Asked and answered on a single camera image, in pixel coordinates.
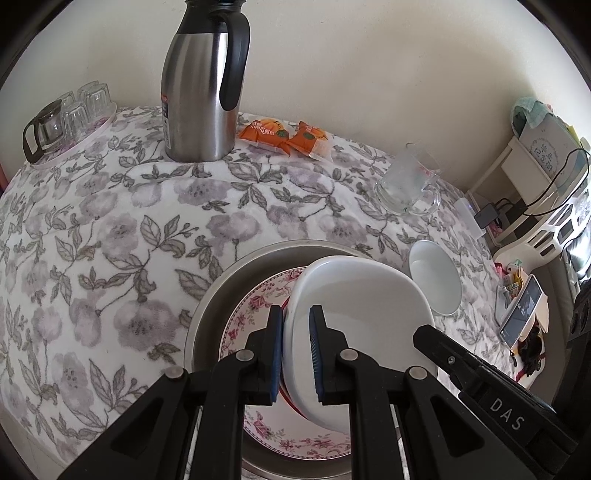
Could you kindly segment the strawberry pattern bowl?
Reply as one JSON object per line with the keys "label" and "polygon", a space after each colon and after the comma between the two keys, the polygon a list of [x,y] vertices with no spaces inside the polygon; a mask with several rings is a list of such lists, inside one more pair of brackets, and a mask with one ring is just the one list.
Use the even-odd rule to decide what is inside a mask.
{"label": "strawberry pattern bowl", "polygon": [[291,398],[290,386],[296,388],[296,360],[302,355],[307,354],[311,357],[310,338],[304,337],[304,334],[310,334],[310,328],[304,327],[303,318],[295,319],[290,317],[290,296],[284,299],[281,304],[281,313],[283,314],[283,350],[281,350],[281,373],[280,373],[280,392],[290,408],[297,412],[303,418],[307,418],[304,413],[298,409],[297,401]]}

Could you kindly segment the small white square bowl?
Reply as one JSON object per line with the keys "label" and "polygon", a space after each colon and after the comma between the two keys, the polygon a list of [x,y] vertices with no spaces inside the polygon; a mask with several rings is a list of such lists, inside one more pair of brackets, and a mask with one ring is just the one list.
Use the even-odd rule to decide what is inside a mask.
{"label": "small white square bowl", "polygon": [[322,306],[329,328],[342,331],[349,347],[398,371],[438,367],[414,347],[415,330],[433,323],[427,298],[407,275],[386,264],[353,256],[319,259],[298,277],[284,311],[283,381],[290,401],[308,421],[349,432],[346,405],[324,406],[315,392],[311,357],[311,307]]}

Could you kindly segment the stainless steel round plate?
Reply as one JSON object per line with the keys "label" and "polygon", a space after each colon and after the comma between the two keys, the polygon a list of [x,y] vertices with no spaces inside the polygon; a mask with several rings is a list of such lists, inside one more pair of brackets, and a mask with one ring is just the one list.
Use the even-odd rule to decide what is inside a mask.
{"label": "stainless steel round plate", "polygon": [[[361,253],[328,241],[294,240],[260,248],[233,263],[207,290],[192,316],[183,352],[184,368],[193,372],[214,366],[228,317],[253,287],[280,271],[332,255],[359,257]],[[290,459],[245,436],[242,473],[249,479],[349,479],[351,458],[321,462]]]}

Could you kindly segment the pink floral round plate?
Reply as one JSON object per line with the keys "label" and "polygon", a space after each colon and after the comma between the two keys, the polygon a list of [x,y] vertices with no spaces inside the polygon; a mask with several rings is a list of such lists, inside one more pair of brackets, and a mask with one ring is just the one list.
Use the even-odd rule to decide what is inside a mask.
{"label": "pink floral round plate", "polygon": [[[267,277],[253,287],[229,315],[219,345],[218,357],[242,350],[249,334],[266,327],[270,307],[284,306],[304,269],[294,267]],[[272,406],[245,408],[243,430],[274,453],[295,460],[328,461],[351,453],[349,436],[311,423],[297,413],[283,394]]]}

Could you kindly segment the pale blue round bowl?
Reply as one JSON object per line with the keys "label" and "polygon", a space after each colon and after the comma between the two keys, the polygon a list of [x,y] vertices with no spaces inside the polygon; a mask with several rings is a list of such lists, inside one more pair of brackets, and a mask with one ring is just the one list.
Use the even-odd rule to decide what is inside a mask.
{"label": "pale blue round bowl", "polygon": [[435,313],[450,316],[459,309],[461,278],[453,260],[438,244],[428,240],[416,242],[409,252],[408,270]]}

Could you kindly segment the dark brown fuzzy item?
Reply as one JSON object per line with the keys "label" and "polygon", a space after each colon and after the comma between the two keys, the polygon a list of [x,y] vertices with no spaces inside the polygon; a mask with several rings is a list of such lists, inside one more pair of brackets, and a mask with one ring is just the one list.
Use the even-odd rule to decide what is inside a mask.
{"label": "dark brown fuzzy item", "polygon": [[517,382],[541,370],[542,360],[545,358],[543,347],[542,331],[535,324],[526,339],[523,342],[518,342],[517,352],[522,362],[522,368],[516,375]]}

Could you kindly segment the white phone stand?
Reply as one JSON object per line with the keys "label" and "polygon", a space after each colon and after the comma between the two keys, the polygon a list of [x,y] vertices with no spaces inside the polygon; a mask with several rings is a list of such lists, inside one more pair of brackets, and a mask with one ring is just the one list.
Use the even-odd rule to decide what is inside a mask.
{"label": "white phone stand", "polygon": [[505,286],[499,285],[496,290],[495,302],[495,321],[501,326],[505,321],[509,306],[512,304],[512,298]]}

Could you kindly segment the clear glass mug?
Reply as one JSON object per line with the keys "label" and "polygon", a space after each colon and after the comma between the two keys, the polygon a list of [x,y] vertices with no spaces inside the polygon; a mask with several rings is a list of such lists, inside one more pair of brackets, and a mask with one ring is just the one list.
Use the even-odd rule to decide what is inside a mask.
{"label": "clear glass mug", "polygon": [[441,205],[436,185],[440,166],[421,144],[407,143],[376,183],[375,193],[389,211],[399,214],[428,216]]}

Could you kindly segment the floral grey tablecloth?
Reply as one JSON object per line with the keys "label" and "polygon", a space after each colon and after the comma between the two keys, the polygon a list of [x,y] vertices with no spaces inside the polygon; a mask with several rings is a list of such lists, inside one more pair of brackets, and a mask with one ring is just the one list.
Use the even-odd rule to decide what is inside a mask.
{"label": "floral grey tablecloth", "polygon": [[24,165],[1,199],[1,425],[31,472],[58,477],[181,361],[214,281],[283,241],[397,268],[416,241],[438,243],[464,292],[437,326],[513,374],[496,334],[499,277],[457,214],[460,191],[439,181],[435,215],[394,215],[373,197],[389,164],[341,137],[322,161],[238,142],[222,160],[179,164],[164,154],[160,111],[135,107],[66,157]]}

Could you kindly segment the white power strip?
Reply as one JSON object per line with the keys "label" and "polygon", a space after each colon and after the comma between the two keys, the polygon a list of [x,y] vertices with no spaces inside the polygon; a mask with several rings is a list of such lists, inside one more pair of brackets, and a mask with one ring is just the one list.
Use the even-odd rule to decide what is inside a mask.
{"label": "white power strip", "polygon": [[455,203],[454,206],[457,210],[459,218],[468,229],[470,236],[478,240],[483,237],[486,233],[484,229],[482,229],[475,219],[476,212],[474,211],[471,203],[465,197],[459,198]]}

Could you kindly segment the orange snack packet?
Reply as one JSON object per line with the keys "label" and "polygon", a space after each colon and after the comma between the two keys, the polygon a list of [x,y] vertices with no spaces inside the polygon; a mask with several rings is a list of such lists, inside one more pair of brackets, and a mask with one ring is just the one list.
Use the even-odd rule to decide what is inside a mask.
{"label": "orange snack packet", "polygon": [[297,130],[287,144],[314,160],[328,160],[331,157],[332,142],[327,132],[304,121],[298,122]]}
{"label": "orange snack packet", "polygon": [[253,120],[242,129],[238,138],[259,148],[269,148],[290,153],[290,132],[280,121],[270,118]]}

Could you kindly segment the white lattice chair back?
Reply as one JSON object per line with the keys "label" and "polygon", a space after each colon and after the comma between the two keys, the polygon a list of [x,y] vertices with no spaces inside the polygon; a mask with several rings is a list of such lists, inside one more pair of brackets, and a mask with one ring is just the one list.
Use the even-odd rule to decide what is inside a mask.
{"label": "white lattice chair back", "polygon": [[501,247],[494,261],[520,261],[528,272],[549,263],[578,237],[590,222],[590,186],[584,182],[566,205],[538,220],[525,235]]}

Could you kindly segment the white wooden shelf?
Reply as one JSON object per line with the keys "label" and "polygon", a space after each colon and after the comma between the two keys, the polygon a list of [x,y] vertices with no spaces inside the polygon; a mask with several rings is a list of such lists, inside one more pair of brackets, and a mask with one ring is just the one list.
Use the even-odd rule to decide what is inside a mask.
{"label": "white wooden shelf", "polygon": [[511,138],[493,164],[467,191],[478,209],[495,203],[525,208],[514,221],[508,221],[500,233],[486,229],[493,247],[507,246],[519,238],[515,235],[517,230],[527,233],[542,217],[565,206],[583,182],[587,168],[580,164],[587,159],[587,152],[578,148],[567,156],[557,170],[558,176],[551,177],[518,138]]}

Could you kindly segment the stainless steel thermos jug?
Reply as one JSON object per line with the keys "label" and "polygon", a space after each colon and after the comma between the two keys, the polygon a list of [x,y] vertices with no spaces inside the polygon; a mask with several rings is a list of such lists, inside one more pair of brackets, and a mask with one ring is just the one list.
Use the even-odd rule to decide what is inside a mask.
{"label": "stainless steel thermos jug", "polygon": [[177,162],[219,160],[235,147],[249,56],[242,1],[188,1],[161,75],[165,151]]}

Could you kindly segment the small clear glass cups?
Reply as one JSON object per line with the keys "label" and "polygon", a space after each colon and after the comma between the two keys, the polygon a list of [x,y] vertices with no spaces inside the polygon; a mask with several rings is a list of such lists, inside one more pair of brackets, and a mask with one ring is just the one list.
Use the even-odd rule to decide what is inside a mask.
{"label": "small clear glass cups", "polygon": [[81,86],[75,95],[65,95],[61,105],[60,116],[66,139],[72,142],[81,141],[116,112],[108,85],[98,80]]}

